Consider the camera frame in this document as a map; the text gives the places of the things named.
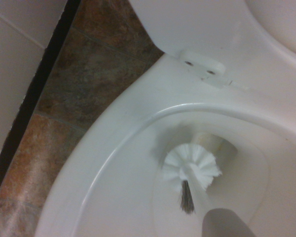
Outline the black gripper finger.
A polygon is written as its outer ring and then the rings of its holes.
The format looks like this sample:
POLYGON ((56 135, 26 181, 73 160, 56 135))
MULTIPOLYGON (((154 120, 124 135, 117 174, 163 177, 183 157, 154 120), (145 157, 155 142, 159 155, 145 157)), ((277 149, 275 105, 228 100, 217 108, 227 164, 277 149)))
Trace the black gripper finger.
POLYGON ((211 209, 202 223, 203 237, 255 237, 247 224, 232 210, 211 209))

